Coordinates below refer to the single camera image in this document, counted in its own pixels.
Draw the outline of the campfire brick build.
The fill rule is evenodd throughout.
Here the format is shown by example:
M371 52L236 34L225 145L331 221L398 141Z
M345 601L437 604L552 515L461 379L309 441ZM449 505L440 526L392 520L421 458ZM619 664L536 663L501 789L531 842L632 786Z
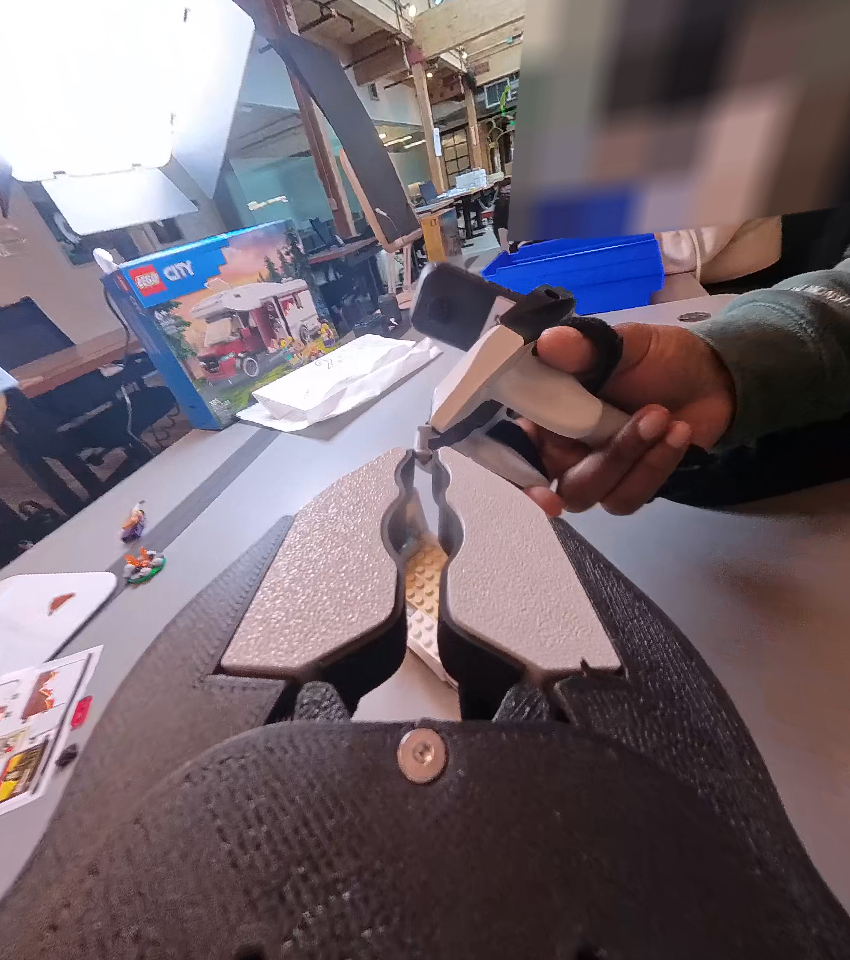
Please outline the campfire brick build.
M127 586L141 586L154 579L166 566L166 558L153 549L141 547L124 557L122 578Z

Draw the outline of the black office chair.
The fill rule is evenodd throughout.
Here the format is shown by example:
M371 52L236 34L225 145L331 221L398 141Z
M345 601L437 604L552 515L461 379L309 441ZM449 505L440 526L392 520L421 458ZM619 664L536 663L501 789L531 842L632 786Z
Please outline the black office chair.
M0 307L0 367L17 381L7 396L0 445L66 518L85 500L50 466L55 462L99 498L152 456L143 433L176 407L167 387L150 386L154 366L119 336L119 371L106 375L104 359L63 374L21 373L29 364L75 349L75 343L31 297Z

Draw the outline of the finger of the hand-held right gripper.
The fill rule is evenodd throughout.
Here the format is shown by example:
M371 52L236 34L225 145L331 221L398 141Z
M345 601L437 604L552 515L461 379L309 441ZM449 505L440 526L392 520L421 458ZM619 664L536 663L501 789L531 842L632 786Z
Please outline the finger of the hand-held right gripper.
M493 385L521 358L526 346L520 333L494 326L457 361L431 396L424 425L439 435L434 451L490 426L503 408L492 396Z
M521 490L551 487L542 469L506 443L475 432L454 443L454 450Z

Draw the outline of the black wood-rimmed panel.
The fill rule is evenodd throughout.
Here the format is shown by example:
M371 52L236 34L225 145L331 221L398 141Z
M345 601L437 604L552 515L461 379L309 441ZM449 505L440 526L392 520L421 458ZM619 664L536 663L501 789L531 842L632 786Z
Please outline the black wood-rimmed panel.
M337 55L299 34L289 2L238 1L237 6L251 16L257 32L284 64L316 172L342 236L357 234L341 178L346 174L366 222L378 230L382 248L397 250L414 243L421 236L416 212Z

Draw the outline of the grey desk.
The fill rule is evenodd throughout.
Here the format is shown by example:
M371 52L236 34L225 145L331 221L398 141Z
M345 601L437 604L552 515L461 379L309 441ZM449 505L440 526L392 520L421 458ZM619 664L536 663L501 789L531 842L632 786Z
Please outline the grey desk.
M412 427L460 356L331 443L193 448L243 440L162 521L167 573L67 646L102 649L94 702L0 815L0 958L850 958L850 479L551 521L612 673L528 678L450 626L443 570L453 690L407 648L405 579L442 547ZM394 449L398 671L223 673L299 510Z

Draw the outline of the white book stand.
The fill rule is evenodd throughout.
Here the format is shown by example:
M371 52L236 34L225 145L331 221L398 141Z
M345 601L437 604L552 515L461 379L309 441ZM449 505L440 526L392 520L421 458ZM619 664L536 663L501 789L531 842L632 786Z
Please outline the white book stand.
M61 651L113 596L118 578L111 572L21 575L0 582L0 663L10 658L17 670L48 661ZM75 593L53 615L53 596Z

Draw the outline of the sticker sheet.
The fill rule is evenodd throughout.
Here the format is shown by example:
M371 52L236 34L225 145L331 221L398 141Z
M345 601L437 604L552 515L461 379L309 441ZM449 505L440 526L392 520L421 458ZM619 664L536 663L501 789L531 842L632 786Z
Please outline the sticker sheet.
M42 796L101 647L0 677L0 815Z

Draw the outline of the white paper bag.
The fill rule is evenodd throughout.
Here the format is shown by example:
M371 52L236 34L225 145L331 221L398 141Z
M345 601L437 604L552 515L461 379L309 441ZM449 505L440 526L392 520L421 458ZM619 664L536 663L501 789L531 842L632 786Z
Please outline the white paper bag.
M431 338L364 335L252 392L238 418L281 433L302 432L376 402L443 353Z

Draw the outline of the person's right forearm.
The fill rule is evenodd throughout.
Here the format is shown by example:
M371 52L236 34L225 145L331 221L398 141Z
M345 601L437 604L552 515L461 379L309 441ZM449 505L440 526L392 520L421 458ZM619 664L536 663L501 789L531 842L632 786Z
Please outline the person's right forearm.
M734 388L720 449L850 414L850 258L740 295L692 332Z

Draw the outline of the blue storage bin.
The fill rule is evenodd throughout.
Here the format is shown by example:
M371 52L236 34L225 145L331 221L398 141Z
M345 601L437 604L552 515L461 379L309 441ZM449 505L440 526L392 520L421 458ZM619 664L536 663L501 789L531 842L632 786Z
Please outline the blue storage bin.
M527 244L500 253L481 274L517 294L564 289L583 316L649 306L666 280L653 234Z

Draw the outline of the long wooden table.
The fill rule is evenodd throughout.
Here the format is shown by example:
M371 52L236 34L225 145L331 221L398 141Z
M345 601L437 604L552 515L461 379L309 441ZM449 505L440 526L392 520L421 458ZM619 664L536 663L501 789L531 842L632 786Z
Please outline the long wooden table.
M136 337L127 339L121 330L113 331L18 366L10 375L16 380L20 392L31 400L129 354L139 354L142 349Z

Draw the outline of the toy brick camper van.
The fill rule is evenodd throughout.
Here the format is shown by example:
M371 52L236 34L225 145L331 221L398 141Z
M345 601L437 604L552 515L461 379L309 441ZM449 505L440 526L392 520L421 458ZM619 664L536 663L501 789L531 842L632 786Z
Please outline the toy brick camper van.
M437 537L426 534L407 560L407 648L443 684L457 690L457 683L443 666L438 649L440 581L447 559Z

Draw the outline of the white studio light panel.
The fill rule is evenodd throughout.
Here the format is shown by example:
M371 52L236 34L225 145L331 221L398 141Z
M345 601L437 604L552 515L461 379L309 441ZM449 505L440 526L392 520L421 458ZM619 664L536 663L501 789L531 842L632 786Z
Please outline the white studio light panel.
M41 186L80 237L215 196L255 34L229 1L0 2L0 214Z

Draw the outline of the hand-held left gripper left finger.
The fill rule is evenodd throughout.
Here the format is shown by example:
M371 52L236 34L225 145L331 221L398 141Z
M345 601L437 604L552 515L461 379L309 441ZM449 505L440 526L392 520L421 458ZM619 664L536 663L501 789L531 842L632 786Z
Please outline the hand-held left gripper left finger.
M404 573L386 527L410 452L347 473L296 514L220 661L266 679L390 679L406 655Z

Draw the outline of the toy set box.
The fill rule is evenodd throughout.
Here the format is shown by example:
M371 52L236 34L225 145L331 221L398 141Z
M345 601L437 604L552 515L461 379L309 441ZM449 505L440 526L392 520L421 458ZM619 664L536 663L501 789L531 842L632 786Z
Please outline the toy set box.
M195 429L338 347L294 228L270 222L127 261L101 280Z

